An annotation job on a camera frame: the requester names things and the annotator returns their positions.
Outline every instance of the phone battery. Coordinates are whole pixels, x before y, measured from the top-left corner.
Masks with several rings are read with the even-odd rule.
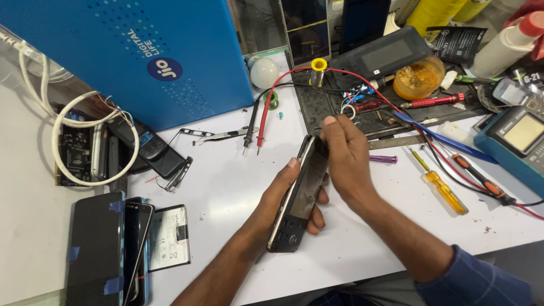
[[[190,263],[184,205],[155,211],[149,231],[149,272]]]

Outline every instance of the solder wire spool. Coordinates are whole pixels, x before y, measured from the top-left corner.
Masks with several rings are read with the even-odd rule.
[[[268,90],[263,95],[263,102],[267,102],[267,96],[268,96]],[[269,111],[273,111],[277,109],[277,107],[280,105],[280,102],[277,100],[277,93],[275,91],[272,91],[272,98],[270,98],[270,105],[268,106]]]
[[[312,77],[310,78],[310,85],[319,86],[323,85],[323,76],[325,75],[325,69],[327,68],[327,61],[323,58],[316,58],[312,61]]]

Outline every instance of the yellow screwdriver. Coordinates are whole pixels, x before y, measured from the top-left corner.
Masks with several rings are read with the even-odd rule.
[[[436,188],[438,188],[438,191],[444,196],[446,201],[448,201],[449,205],[455,210],[456,213],[460,215],[465,215],[468,213],[468,208],[459,200],[459,198],[453,193],[453,191],[446,185],[441,179],[440,176],[436,173],[436,171],[432,171],[429,169],[429,166],[425,164],[425,162],[421,159],[417,153],[412,150],[411,147],[407,146],[408,149],[412,152],[412,155],[417,159],[417,161],[423,166],[423,169],[427,171],[426,176],[429,178],[429,180],[435,184]]]

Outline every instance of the red screwdriver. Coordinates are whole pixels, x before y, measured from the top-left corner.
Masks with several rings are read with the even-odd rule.
[[[449,97],[444,97],[444,98],[431,98],[431,99],[412,101],[410,103],[402,103],[400,106],[402,108],[419,108],[419,107],[426,107],[431,105],[453,103],[453,102],[463,101],[464,99],[465,99],[465,95],[462,93],[458,93],[458,94],[453,94]]]

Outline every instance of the tape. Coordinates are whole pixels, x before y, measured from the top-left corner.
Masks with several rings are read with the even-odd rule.
[[[125,211],[125,201],[119,200],[109,204],[109,210],[114,210],[115,212],[124,212]]]
[[[68,260],[76,260],[77,255],[79,255],[79,247],[71,247],[70,252],[68,254]]]
[[[104,286],[104,295],[111,295],[123,290],[124,281],[125,278],[122,276],[107,280]]]

